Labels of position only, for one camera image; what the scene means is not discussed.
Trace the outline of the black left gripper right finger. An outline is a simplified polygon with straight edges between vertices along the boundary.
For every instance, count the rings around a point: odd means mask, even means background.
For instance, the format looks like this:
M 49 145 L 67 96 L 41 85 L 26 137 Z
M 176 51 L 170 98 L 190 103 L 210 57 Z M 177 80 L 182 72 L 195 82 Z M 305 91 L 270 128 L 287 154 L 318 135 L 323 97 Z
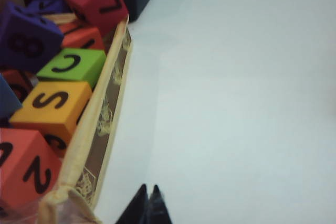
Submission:
M 146 222 L 150 224 L 172 224 L 169 211 L 158 185 L 154 185 L 148 201 Z

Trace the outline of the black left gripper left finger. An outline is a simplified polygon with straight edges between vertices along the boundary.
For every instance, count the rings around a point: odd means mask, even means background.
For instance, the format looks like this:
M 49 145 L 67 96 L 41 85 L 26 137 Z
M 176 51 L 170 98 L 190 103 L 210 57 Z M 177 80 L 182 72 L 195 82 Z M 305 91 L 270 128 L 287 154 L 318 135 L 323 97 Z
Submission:
M 146 184 L 142 184 L 127 205 L 117 224 L 141 224 L 145 223 L 145 211 L 148 202 Z

